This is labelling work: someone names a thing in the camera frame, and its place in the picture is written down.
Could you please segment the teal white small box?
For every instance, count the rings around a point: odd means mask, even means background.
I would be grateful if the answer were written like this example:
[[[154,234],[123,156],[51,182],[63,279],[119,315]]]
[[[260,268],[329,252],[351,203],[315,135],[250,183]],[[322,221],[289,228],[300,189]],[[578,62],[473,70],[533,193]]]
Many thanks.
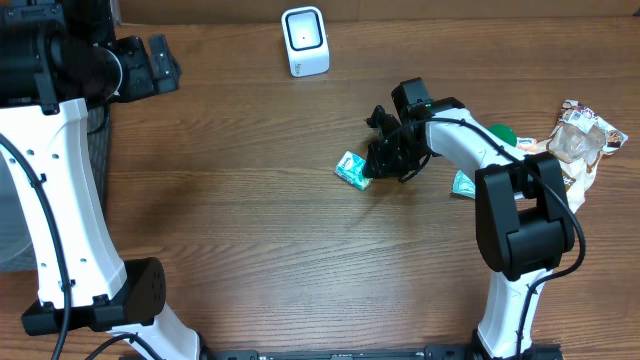
[[[334,173],[350,185],[364,191],[372,181],[371,178],[363,175],[365,165],[366,161],[362,157],[351,151],[346,151],[336,164]]]

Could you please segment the teal snack packet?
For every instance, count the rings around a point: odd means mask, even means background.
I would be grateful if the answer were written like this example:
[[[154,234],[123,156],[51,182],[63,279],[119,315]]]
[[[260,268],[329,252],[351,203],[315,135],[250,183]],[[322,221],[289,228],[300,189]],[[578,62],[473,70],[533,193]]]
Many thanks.
[[[463,197],[475,198],[476,187],[474,182],[461,170],[458,170],[452,183],[452,193]]]

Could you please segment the green lid jar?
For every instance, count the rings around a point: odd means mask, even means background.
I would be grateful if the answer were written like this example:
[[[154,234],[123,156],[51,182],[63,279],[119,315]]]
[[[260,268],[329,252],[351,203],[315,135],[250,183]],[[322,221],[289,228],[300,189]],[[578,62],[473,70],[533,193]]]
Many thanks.
[[[490,126],[488,130],[506,144],[512,147],[516,147],[518,145],[517,135],[511,127],[503,124],[495,124]]]

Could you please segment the orange small box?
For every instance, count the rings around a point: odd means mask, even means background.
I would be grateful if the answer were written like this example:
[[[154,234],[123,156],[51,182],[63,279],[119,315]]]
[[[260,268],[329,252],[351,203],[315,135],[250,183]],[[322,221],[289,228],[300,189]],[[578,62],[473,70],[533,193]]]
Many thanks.
[[[528,153],[537,151],[537,140],[531,137],[518,137],[516,147]]]

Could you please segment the beige plastic pouch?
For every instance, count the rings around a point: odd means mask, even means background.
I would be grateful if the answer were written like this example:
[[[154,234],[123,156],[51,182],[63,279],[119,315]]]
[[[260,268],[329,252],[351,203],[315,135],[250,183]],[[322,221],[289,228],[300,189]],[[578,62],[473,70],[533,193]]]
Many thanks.
[[[585,202],[603,156],[615,153],[628,136],[609,124],[591,108],[567,99],[549,137],[536,145],[534,153],[549,152],[560,163],[569,207],[576,212]]]

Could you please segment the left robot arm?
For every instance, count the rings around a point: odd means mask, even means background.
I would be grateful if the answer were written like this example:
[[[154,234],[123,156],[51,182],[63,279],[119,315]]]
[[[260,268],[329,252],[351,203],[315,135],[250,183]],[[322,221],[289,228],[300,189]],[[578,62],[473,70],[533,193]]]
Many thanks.
[[[111,1],[1,6],[1,154],[35,251],[31,336],[75,329],[127,341],[145,359],[207,359],[202,336],[166,301],[159,259],[123,260],[108,232],[88,148],[92,109],[176,91],[166,39],[115,34]]]

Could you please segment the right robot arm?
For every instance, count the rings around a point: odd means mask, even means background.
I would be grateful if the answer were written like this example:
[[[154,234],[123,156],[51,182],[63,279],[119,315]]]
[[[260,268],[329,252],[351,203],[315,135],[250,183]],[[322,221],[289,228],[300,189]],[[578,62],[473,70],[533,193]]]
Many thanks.
[[[531,339],[544,284],[568,275],[561,259],[584,235],[569,207],[559,161],[528,154],[477,122],[454,97],[434,100],[419,78],[391,93],[395,113],[376,106],[379,133],[362,174],[406,182],[444,157],[475,185],[475,237],[491,270],[484,315],[466,344],[432,344],[427,359],[560,359],[559,345]]]

